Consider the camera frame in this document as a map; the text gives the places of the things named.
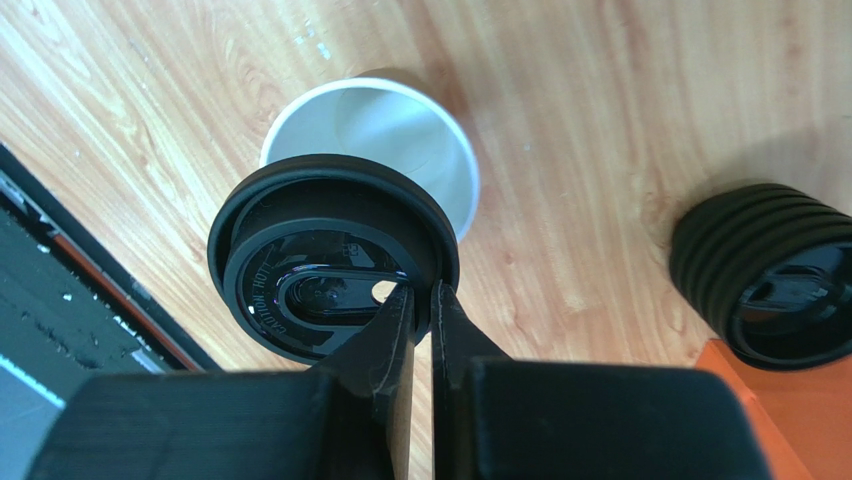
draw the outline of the white paper cup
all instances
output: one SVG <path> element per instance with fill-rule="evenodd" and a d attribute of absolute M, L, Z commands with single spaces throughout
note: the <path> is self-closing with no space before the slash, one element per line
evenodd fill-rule
<path fill-rule="evenodd" d="M 287 106 L 260 152 L 260 166 L 299 155 L 337 153 L 393 168 L 444 210 L 456 240 L 479 202 L 479 169 L 470 140 L 437 102 L 384 78 L 321 85 Z"/>

